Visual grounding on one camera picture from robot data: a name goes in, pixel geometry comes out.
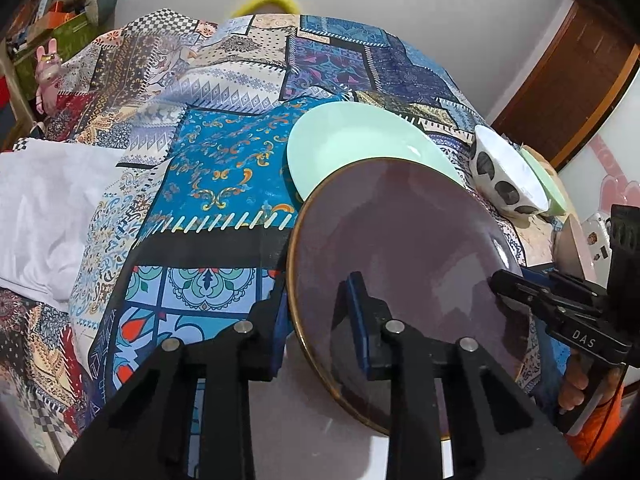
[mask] person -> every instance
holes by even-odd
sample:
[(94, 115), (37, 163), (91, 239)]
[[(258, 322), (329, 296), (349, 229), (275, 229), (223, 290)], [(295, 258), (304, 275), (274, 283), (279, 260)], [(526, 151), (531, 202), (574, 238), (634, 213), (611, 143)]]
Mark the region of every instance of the person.
[[(590, 462), (604, 447), (620, 424), (620, 408), (622, 406), (622, 387), (620, 384), (620, 368), (613, 368), (607, 375), (607, 389), (602, 400), (591, 416), (584, 423), (582, 430), (575, 436), (565, 435), (569, 446), (584, 463)], [(572, 351), (569, 357), (564, 378), (558, 393), (558, 405), (565, 410), (572, 410), (584, 402), (583, 390), (589, 380), (580, 367), (580, 355)]]

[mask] patterned tablecloth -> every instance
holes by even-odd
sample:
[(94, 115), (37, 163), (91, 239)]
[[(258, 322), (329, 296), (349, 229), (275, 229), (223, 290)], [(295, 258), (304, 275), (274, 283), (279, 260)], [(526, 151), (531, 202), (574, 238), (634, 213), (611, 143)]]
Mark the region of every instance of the patterned tablecloth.
[[(358, 101), (410, 121), (494, 216), (520, 264), (551, 260), (548, 225), (514, 227), (474, 189), (469, 147), (482, 117), (442, 67), (380, 28), (289, 14), (217, 26), (163, 9), (97, 38), (65, 68), (47, 135), (123, 155), (89, 228), (69, 312), (1, 293), (3, 398), (17, 399), (16, 418), (31, 415), (25, 432), (50, 463), (162, 339), (211, 338), (268, 293), (272, 264), (178, 258), (130, 265), (126, 291), (110, 302), (130, 252), (153, 232), (292, 227), (302, 203), (287, 136), (315, 106)], [(540, 375), (530, 326), (518, 379), (527, 391)]]

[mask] white bowl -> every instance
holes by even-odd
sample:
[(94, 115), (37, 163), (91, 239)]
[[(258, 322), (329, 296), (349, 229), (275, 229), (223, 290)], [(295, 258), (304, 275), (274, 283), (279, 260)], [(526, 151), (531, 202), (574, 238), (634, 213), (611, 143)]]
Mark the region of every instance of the white bowl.
[(470, 168), (480, 193), (504, 215), (528, 217), (549, 210), (549, 200), (536, 174), (491, 128), (476, 126)]

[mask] green bowl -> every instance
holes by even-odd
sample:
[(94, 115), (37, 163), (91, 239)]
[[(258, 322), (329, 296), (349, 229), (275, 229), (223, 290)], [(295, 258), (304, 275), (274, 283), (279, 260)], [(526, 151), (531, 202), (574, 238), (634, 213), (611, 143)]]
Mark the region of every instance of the green bowl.
[(545, 212), (545, 215), (561, 216), (566, 214), (567, 204), (564, 195), (551, 176), (546, 172), (545, 168), (543, 168), (536, 158), (527, 150), (520, 150), (520, 155), (526, 163), (529, 164), (533, 173), (536, 174), (536, 177), (545, 190), (546, 197), (549, 199), (549, 210)]

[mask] human hand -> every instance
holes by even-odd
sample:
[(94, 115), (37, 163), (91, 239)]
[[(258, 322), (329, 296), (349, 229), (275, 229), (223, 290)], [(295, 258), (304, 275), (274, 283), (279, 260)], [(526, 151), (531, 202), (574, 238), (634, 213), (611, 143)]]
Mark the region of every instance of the human hand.
[[(612, 368), (607, 374), (607, 387), (600, 399), (600, 403), (598, 404), (599, 406), (609, 402), (611, 397), (616, 393), (621, 373), (622, 370), (620, 368)], [(572, 349), (571, 357), (569, 357), (569, 360), (566, 363), (564, 381), (562, 382), (560, 393), (558, 394), (558, 404), (560, 407), (569, 411), (574, 409), (576, 406), (580, 406), (580, 404), (584, 402), (584, 394), (582, 391), (588, 386), (588, 384), (589, 379), (580, 366), (580, 354)]]

